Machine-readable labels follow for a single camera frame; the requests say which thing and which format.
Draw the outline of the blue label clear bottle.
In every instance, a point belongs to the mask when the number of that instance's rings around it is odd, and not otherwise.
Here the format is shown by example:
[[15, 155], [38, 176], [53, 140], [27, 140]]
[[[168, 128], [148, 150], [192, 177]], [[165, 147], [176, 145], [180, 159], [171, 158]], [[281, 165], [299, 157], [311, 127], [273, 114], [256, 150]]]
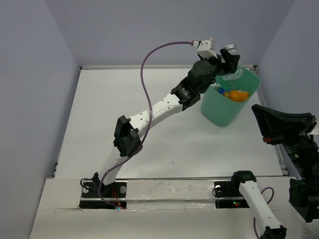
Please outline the blue label clear bottle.
[[226, 92], [225, 89], [221, 86], [216, 86], [214, 89], [222, 95]]

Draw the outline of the small orange juice bottle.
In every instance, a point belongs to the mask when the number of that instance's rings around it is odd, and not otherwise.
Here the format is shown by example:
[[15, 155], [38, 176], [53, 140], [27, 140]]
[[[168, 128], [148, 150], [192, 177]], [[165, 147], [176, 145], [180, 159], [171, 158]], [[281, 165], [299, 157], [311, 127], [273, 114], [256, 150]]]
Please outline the small orange juice bottle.
[[249, 99], [250, 95], [245, 91], [232, 90], [228, 92], [223, 92], [222, 95], [231, 101], [241, 103]]

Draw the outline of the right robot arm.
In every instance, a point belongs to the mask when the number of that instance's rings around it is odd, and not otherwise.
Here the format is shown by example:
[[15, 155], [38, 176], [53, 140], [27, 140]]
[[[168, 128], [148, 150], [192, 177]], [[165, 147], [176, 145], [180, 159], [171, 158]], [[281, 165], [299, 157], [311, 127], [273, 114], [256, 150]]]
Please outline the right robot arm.
[[[263, 141], [270, 145], [282, 145], [296, 168], [300, 179], [289, 180], [289, 203], [297, 225], [292, 237], [317, 239], [319, 237], [319, 147], [314, 136], [319, 133], [319, 122], [311, 113], [289, 114], [261, 105], [253, 105]], [[231, 177], [229, 189], [234, 195], [242, 195], [253, 214], [253, 230], [258, 239], [284, 239], [288, 229], [275, 217], [251, 171], [236, 171]]]

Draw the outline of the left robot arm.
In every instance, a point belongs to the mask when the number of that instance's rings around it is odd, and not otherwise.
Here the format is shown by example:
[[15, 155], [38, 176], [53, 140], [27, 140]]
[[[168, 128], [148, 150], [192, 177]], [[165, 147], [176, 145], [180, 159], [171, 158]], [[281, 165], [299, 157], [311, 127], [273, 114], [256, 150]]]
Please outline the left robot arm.
[[237, 70], [238, 50], [222, 48], [217, 56], [201, 58], [188, 75], [163, 99], [131, 117], [121, 116], [114, 132], [113, 148], [103, 168], [93, 176], [93, 191], [100, 197], [110, 192], [122, 165], [140, 152], [149, 130], [196, 104], [217, 76], [233, 74]]

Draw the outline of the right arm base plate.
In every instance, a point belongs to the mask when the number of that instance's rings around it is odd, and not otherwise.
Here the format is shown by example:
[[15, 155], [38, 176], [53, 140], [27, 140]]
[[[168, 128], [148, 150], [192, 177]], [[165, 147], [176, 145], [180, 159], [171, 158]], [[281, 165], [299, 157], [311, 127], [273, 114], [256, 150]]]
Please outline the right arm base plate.
[[212, 195], [215, 197], [215, 207], [217, 209], [249, 208], [247, 201], [233, 187], [231, 181], [214, 181]]

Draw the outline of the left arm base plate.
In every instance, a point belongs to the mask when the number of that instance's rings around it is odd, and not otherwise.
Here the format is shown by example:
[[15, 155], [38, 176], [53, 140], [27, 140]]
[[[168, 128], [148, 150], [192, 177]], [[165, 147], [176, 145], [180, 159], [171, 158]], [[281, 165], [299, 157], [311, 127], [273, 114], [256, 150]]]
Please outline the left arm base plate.
[[81, 209], [107, 209], [122, 210], [127, 208], [126, 181], [115, 181], [107, 188], [101, 188], [98, 194], [98, 187], [87, 178], [80, 181], [82, 192], [79, 207]]

